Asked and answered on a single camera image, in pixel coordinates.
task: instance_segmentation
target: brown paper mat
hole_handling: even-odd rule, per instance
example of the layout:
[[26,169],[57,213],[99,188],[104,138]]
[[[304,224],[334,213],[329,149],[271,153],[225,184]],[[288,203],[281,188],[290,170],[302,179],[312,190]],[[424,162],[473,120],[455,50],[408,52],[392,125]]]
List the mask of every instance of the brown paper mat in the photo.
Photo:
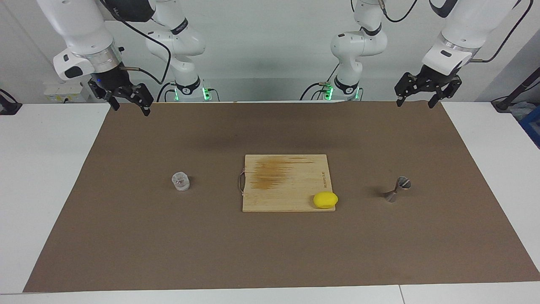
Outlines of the brown paper mat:
[[[327,154],[336,212],[243,213],[246,154]],[[378,197],[400,175],[412,189]],[[24,291],[536,280],[441,105],[123,104]]]

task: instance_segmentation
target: yellow lemon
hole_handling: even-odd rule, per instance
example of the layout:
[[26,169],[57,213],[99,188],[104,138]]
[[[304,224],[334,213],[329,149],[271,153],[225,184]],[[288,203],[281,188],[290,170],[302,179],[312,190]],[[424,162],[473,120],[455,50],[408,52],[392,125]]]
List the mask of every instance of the yellow lemon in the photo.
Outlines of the yellow lemon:
[[329,191],[319,192],[313,197],[313,203],[321,209],[332,208],[337,202],[338,196]]

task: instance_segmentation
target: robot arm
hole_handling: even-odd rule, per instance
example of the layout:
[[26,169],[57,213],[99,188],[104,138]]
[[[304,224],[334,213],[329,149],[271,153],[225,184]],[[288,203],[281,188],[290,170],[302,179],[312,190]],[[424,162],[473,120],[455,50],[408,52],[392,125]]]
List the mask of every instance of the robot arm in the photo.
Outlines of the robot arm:
[[69,80],[91,74],[89,86],[97,98],[120,105],[115,97],[137,104],[150,113],[153,97],[144,83],[133,85],[123,69],[119,50],[93,0],[37,0],[53,28],[64,38],[67,49],[54,57],[58,76]]
[[458,71],[484,45],[488,35],[508,15],[516,0],[445,0],[431,8],[446,18],[437,41],[422,59],[418,75],[405,73],[397,85],[397,105],[420,91],[435,92],[428,105],[433,108],[443,98],[451,98],[462,81]]
[[348,100],[356,93],[362,74],[359,57],[374,56],[385,50],[388,38],[382,30],[381,18],[378,0],[358,0],[354,19],[360,31],[345,32],[332,39],[332,54],[339,60],[332,84],[335,98]]
[[[148,33],[150,37],[166,45],[172,53],[171,68],[177,92],[183,100],[204,101],[208,93],[202,85],[195,64],[189,56],[200,55],[206,48],[202,35],[190,26],[180,4],[175,0],[157,0],[153,20],[165,29]],[[168,53],[150,39],[146,40],[150,52],[167,62]]]
[[[174,73],[174,85],[180,91],[182,99],[203,101],[210,95],[205,91],[195,64],[189,56],[200,55],[206,48],[202,35],[189,25],[180,3],[176,0],[102,0],[105,7],[116,19],[133,22],[153,20],[161,29],[148,33],[148,36],[160,42],[171,52],[170,67]],[[168,62],[169,52],[162,45],[146,39],[146,46],[155,56]]]

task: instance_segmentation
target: metal handle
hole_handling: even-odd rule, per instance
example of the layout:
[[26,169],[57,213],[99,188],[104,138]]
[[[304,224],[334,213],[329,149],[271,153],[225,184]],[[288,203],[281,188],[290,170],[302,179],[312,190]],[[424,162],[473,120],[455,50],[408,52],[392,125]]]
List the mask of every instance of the metal handle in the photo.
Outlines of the metal handle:
[[246,181],[244,180],[244,187],[242,187],[242,175],[246,176],[246,168],[242,169],[242,172],[240,172],[240,175],[238,175],[238,190],[240,190],[240,193],[242,193],[243,196],[244,188],[246,187]]

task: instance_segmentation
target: table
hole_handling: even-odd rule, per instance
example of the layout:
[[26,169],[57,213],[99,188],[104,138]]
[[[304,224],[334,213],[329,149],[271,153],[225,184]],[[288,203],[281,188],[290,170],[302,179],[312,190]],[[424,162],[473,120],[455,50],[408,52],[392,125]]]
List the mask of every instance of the table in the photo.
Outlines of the table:
[[[540,177],[540,150],[511,115],[498,114],[488,103],[446,102],[443,106],[538,268],[540,204],[534,189]],[[16,295],[32,271],[107,111],[107,104],[25,105],[16,116],[0,117],[0,129],[5,131],[0,134],[0,177],[10,185],[2,187],[0,197],[0,243],[9,244],[0,249],[0,273],[9,274],[0,277],[0,293],[14,294],[0,296],[0,303],[77,299],[144,302],[148,297],[193,303],[253,299],[407,304],[482,299],[513,303],[520,295],[522,302],[540,300],[539,282]]]

